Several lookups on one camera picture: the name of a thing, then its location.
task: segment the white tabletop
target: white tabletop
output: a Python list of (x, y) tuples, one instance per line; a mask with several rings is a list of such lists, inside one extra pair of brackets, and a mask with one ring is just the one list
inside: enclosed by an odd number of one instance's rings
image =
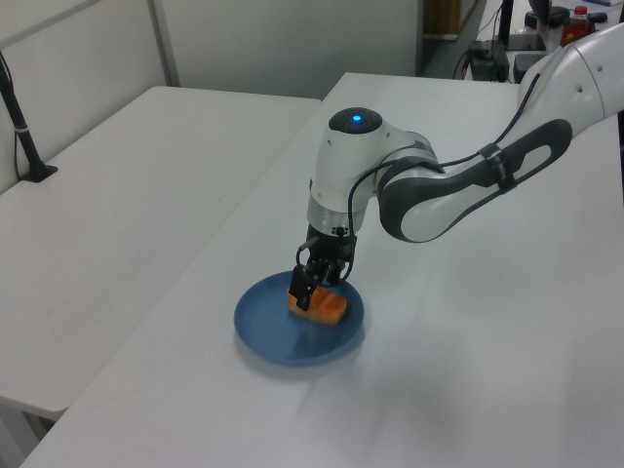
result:
[(0, 403), (58, 417), (318, 105), (154, 88), (4, 193)]
[(616, 123), (422, 245), (371, 202), (351, 277), (366, 338), (309, 369), (237, 338), (241, 294), (293, 267), (335, 111), (364, 105), (441, 160), (493, 140), (504, 84), (345, 75), (23, 465), (606, 467), (624, 461), (624, 212)]

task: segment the red bottle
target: red bottle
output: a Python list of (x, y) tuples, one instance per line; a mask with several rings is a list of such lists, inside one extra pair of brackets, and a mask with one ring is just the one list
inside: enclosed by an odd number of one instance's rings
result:
[(594, 25), (587, 19), (587, 7), (576, 7), (574, 15), (564, 26), (561, 44), (565, 44), (576, 36), (586, 36), (592, 32), (594, 32)]

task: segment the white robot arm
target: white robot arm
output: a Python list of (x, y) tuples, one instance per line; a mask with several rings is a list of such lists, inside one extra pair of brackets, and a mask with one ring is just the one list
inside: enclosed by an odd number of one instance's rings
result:
[[(624, 110), (624, 24), (559, 48), (520, 87), (520, 107), (503, 136), (445, 172), (424, 136), (396, 129), (365, 108), (335, 114), (310, 187), (307, 242), (291, 293), (307, 309), (323, 281), (353, 265), (355, 232), (376, 196), (386, 231), (431, 241), (459, 220), (562, 156), (573, 138)], [(306, 265), (299, 253), (310, 250)]]

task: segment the blue plate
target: blue plate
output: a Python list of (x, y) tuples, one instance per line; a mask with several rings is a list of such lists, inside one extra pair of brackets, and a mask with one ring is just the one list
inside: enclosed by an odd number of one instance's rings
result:
[(364, 321), (358, 292), (348, 283), (331, 288), (347, 298), (347, 310), (337, 325), (321, 325), (289, 310), (292, 276), (291, 271), (269, 276), (243, 294), (234, 312), (236, 333), (255, 354), (284, 366), (322, 364), (348, 353)]

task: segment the orange object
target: orange object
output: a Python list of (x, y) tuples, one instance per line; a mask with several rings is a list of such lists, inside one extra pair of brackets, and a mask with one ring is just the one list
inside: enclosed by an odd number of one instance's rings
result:
[(296, 297), (287, 292), (289, 309), (296, 315), (323, 325), (336, 325), (347, 310), (347, 299), (322, 287), (312, 293), (310, 307), (302, 310), (296, 306)]

